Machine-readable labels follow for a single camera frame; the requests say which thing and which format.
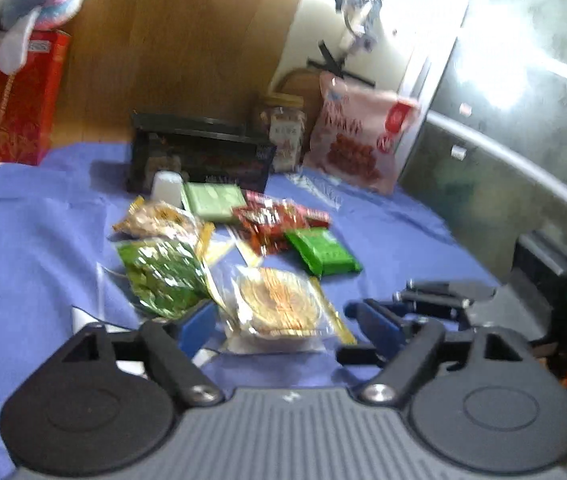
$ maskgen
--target green package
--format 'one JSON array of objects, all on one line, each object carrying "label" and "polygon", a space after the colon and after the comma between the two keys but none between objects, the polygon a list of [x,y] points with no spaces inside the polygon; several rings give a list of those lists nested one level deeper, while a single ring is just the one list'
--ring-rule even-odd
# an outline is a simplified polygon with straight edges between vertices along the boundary
[{"label": "green package", "polygon": [[188,210],[206,222],[229,223],[233,207],[246,205],[241,189],[234,184],[184,184],[183,196]]},{"label": "green package", "polygon": [[315,276],[363,269],[326,228],[294,229],[285,235]]},{"label": "green package", "polygon": [[179,319],[209,297],[204,268],[190,245],[148,238],[123,242],[117,251],[132,291],[150,314]]}]

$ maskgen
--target glass jar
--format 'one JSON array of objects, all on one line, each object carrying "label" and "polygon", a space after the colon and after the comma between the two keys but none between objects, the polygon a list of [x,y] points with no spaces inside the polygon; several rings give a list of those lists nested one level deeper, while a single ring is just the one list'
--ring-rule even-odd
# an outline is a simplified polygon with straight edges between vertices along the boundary
[{"label": "glass jar", "polygon": [[295,171],[301,157],[301,144],[306,114],[303,97],[270,93],[259,100],[254,113],[253,128],[268,135],[277,147],[272,171]]}]

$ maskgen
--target black gift box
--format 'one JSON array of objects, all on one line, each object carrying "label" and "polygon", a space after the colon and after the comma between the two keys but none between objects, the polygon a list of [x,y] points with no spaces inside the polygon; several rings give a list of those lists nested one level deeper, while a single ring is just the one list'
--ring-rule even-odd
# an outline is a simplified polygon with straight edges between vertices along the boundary
[{"label": "black gift box", "polygon": [[237,184],[264,192],[276,146],[244,126],[214,119],[132,114],[134,138],[128,190],[149,193],[157,171],[180,173],[185,182]]}]

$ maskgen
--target green foil packet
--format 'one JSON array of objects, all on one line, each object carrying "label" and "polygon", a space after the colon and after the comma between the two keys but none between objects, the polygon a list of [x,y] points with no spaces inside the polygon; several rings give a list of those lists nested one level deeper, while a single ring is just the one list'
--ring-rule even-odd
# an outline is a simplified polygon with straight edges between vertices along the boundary
[{"label": "green foil packet", "polygon": [[148,313],[179,319],[209,298],[205,269],[190,245],[147,238],[122,242],[117,251],[132,291]]},{"label": "green foil packet", "polygon": [[315,276],[363,269],[326,228],[294,229],[286,231],[285,235]]}]

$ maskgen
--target ribbed gray surface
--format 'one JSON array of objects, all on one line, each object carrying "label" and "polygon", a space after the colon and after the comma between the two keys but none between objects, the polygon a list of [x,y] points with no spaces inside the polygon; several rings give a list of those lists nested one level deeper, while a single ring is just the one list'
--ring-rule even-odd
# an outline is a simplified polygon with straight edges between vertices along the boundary
[{"label": "ribbed gray surface", "polygon": [[[94,480],[476,480],[422,449],[393,410],[355,402],[342,388],[238,390],[191,410],[158,452]],[[554,469],[526,477],[566,480]],[[13,480],[51,480],[18,472]]]}]

